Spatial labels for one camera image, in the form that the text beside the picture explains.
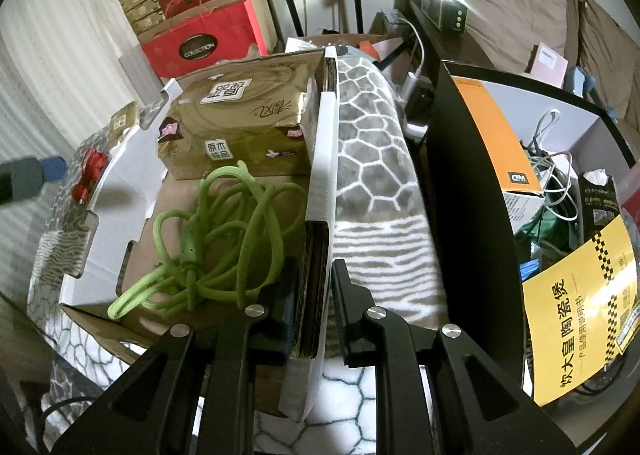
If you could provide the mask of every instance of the stack of boxes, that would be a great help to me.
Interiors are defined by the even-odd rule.
[[[161,80],[220,60],[266,55],[276,45],[267,0],[120,0]]]

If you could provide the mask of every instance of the coiled green cord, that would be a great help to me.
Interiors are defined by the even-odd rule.
[[[236,177],[241,183],[228,188],[218,197],[210,197],[211,184],[221,177]],[[109,317],[120,319],[139,305],[163,310],[164,315],[169,317],[185,308],[193,311],[204,299],[236,302],[238,308],[244,308],[247,299],[257,298],[260,289],[278,277],[284,265],[284,239],[304,222],[306,203],[300,204],[300,211],[292,225],[284,231],[280,229],[271,203],[285,191],[299,193],[302,201],[306,202],[306,192],[297,184],[260,186],[242,161],[238,162],[238,167],[225,166],[210,173],[200,181],[195,213],[168,210],[156,217],[154,243],[162,264],[114,301],[107,311]],[[238,194],[240,197],[225,205]],[[249,206],[251,197],[257,203],[253,212]],[[180,256],[175,258],[169,256],[162,241],[162,223],[168,218],[185,221],[180,233]],[[215,239],[221,237],[226,237],[229,242],[235,239],[235,244],[219,259],[212,271],[204,273],[204,252]],[[255,247],[266,238],[271,244],[269,273],[260,287],[247,290],[246,278]],[[150,301],[149,298],[157,293],[170,297],[164,301]]]

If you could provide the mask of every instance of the oval black label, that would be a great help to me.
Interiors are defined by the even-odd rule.
[[[217,46],[218,40],[211,34],[196,34],[182,42],[178,54],[186,60],[201,60],[209,56]]]

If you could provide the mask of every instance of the lamp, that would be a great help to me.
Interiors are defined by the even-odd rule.
[[[468,10],[464,0],[422,0],[420,8],[441,31],[464,32]]]

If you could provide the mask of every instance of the patterned blanket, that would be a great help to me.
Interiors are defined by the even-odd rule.
[[[402,139],[390,87],[366,60],[338,60],[340,143],[334,257],[344,258],[354,282],[368,287],[378,305],[413,324],[446,323],[446,301],[414,167]],[[144,120],[153,117],[146,114]],[[65,361],[55,364],[43,406],[107,388],[127,368],[58,307],[65,271],[77,268],[86,236],[82,213],[70,203],[89,146],[104,149],[107,131],[84,143],[70,168],[31,278],[28,309]],[[330,308],[318,399],[303,423],[256,414],[255,447],[275,454],[341,455],[376,450],[374,369],[348,369],[338,357]],[[83,406],[50,416],[49,444]]]

